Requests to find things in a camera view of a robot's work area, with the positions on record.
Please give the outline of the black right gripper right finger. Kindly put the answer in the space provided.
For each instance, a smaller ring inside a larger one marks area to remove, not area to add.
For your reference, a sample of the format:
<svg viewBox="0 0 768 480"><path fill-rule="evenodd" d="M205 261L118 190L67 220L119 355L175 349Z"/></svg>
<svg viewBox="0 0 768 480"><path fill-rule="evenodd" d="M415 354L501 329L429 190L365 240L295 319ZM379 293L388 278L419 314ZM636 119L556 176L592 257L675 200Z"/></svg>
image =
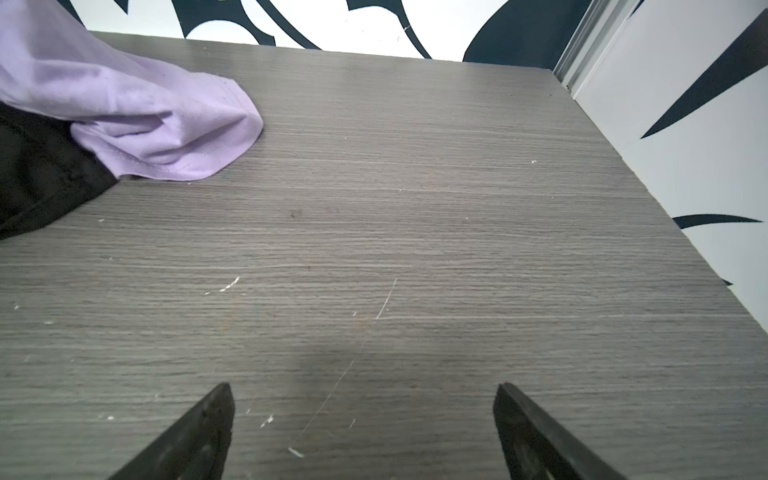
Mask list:
<svg viewBox="0 0 768 480"><path fill-rule="evenodd" d="M512 479L624 477L511 383L498 386L493 416Z"/></svg>

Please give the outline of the lilac purple cloth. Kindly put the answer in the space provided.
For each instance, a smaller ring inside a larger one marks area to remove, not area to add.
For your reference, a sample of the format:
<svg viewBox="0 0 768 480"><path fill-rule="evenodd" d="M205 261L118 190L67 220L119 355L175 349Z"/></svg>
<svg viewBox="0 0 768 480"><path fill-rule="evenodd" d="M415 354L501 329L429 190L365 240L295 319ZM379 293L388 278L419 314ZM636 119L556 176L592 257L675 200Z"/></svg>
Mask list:
<svg viewBox="0 0 768 480"><path fill-rule="evenodd" d="M264 127L235 81L117 50L56 1L2 2L1 101L70 122L116 177L205 179Z"/></svg>

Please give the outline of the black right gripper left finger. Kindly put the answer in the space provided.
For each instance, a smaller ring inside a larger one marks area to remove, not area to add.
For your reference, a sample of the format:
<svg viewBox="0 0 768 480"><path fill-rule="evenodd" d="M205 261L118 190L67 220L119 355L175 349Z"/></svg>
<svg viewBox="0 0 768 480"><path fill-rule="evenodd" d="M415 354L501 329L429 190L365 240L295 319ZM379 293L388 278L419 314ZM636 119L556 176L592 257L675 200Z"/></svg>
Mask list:
<svg viewBox="0 0 768 480"><path fill-rule="evenodd" d="M220 383L111 477L220 480L234 415L231 386Z"/></svg>

